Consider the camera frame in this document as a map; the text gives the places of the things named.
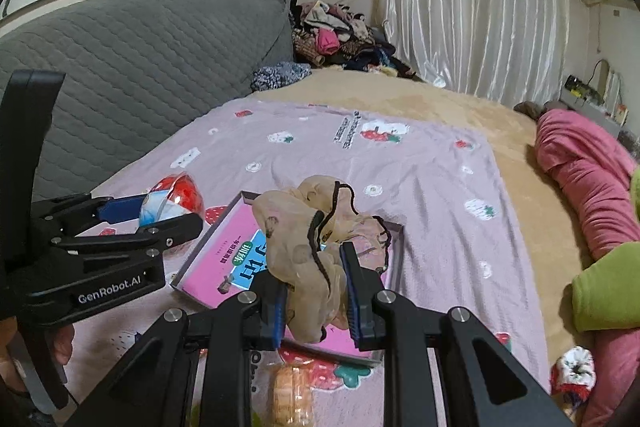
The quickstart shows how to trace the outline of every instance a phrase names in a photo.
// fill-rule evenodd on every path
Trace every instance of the bed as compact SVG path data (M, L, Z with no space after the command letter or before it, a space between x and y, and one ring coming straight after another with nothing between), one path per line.
M20 26L0 39L0 91L17 68L67 73L34 199L93 190L190 121L247 95L472 128L490 143L517 214L548 362L575 344L590 345L574 331L567 292L589 263L588 252L574 212L537 167L532 121L497 103L353 71L318 70L293 86L250 95L252 71L280 60L292 60L287 0L89 0ZM130 303L119 312L141 309ZM134 333L112 343L113 350L128 347ZM71 364L79 378L97 341L86 333L76 340ZM98 373L111 363L103 362Z

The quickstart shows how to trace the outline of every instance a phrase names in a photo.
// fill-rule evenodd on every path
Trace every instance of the black cord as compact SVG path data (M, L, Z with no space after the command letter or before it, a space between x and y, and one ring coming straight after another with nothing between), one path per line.
M73 400L74 403L76 404L76 407L80 407L80 404L79 404L78 400L76 400L76 397L71 394L71 391L69 391L68 388L65 387L65 389L69 393L69 396L71 397L71 400Z
M601 58L600 60L598 60L596 62L596 65L593 67L593 74L591 75L591 78L589 79L589 82L587 82L587 86L589 86L591 84L591 81L593 80L593 77L596 76L596 70L598 69L598 64L601 63L603 60L606 60L605 58Z

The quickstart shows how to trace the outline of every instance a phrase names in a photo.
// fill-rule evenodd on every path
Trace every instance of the white satin curtain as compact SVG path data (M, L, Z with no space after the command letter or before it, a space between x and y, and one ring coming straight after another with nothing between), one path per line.
M554 98L569 0L379 0L398 56L435 86L508 107Z

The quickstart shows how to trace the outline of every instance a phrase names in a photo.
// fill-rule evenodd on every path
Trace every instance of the gray quilted headboard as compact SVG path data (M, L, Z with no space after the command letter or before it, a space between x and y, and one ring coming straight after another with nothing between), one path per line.
M12 71L66 73L33 198L88 192L292 60L287 0L87 0L0 39Z

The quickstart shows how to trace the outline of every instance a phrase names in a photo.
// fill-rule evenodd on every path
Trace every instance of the pink book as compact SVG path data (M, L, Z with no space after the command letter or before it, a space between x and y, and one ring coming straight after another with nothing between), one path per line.
M266 238L255 220L251 203L258 196L241 192L226 208L204 237L200 240L180 271L172 286L208 308L217 307L223 300L248 290L256 273L267 269ZM402 227L385 223L392 242L389 247L389 270L382 274L387 288L396 289L392 281L398 279L394 272L395 251L402 245ZM334 358L358 363L377 363L382 357L374 351L359 351L353 345L349 330L339 330L331 325L324 341L317 344L297 343L289 329L285 341L307 350Z

